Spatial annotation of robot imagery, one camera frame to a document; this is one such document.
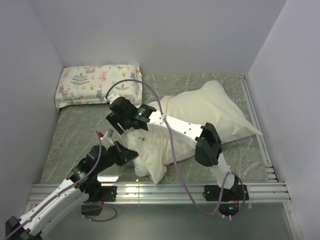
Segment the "cream pillowcase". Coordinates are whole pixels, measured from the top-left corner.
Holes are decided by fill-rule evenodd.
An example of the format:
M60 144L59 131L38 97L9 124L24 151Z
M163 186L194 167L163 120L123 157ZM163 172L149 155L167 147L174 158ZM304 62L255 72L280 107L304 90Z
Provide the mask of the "cream pillowcase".
M213 124L223 143L251 135L261 135L217 80L206 82L198 90L176 96L164 96L160 103L154 101L149 105L185 122L198 125Z

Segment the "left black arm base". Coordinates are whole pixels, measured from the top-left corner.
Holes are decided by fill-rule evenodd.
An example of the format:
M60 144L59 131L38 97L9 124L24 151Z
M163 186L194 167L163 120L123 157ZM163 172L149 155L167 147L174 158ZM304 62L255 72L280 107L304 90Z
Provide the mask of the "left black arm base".
M116 186L102 186L95 190L89 197L87 202L95 203L97 205L90 205L83 203L81 205L81 213L85 217L99 216L102 213L103 206L116 201L117 187Z

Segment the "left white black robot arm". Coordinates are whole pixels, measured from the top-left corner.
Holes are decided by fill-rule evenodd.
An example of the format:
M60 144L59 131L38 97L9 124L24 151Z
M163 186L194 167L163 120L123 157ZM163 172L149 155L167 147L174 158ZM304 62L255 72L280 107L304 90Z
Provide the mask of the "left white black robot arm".
M78 205L102 200L100 172L113 165L121 167L138 155L117 141L109 148L93 146L48 197L21 217L12 216L6 221L5 238L40 240L49 227Z

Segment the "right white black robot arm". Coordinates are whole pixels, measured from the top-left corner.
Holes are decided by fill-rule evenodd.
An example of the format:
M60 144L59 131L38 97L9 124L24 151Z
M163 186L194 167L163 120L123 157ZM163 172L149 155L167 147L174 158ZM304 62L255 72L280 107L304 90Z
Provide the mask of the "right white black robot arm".
M231 172L224 158L221 139L211 123L188 123L145 104L137 108L122 96L107 97L106 100L111 110L106 119L120 135L130 129L164 134L169 136L172 150L175 149L175 139L182 141L194 148L194 159L209 168L215 177L217 186L214 189L220 192L218 201L230 202L246 196L243 183Z

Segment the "white pillow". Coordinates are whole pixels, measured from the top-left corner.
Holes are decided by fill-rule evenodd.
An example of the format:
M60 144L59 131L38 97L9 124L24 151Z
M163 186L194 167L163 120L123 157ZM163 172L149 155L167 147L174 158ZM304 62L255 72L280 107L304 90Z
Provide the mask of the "white pillow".
M171 142L168 135L153 131L129 130L117 140L138 157L133 160L138 177L149 176L158 184L167 172L167 165L173 163Z

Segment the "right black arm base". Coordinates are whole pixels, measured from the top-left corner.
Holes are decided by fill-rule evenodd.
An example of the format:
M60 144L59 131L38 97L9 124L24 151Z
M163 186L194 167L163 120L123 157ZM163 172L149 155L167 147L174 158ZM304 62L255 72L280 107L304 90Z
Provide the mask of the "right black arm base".
M218 202L220 192L221 188L218 185L205 185L203 197L207 202ZM218 211L223 217L231 219L243 209L248 200L249 193L245 184L239 184L236 190L223 189Z

